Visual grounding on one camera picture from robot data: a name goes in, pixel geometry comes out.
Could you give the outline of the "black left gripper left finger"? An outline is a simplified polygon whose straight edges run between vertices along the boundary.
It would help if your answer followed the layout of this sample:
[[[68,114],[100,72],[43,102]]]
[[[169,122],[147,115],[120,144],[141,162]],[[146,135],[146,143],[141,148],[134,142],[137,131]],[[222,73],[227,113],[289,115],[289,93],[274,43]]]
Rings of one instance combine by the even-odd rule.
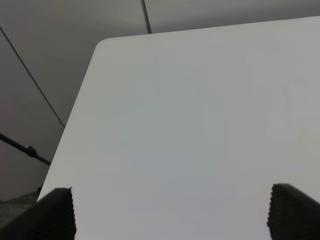
[[[73,240],[76,219],[71,188],[55,188],[0,230],[2,240]]]

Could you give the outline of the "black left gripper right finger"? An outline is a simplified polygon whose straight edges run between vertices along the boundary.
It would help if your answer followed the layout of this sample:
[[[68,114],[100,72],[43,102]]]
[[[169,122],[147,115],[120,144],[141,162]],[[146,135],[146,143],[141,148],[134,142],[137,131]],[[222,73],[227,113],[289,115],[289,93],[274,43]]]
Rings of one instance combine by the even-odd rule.
[[[267,226],[273,240],[318,240],[320,203],[291,184],[274,184]]]

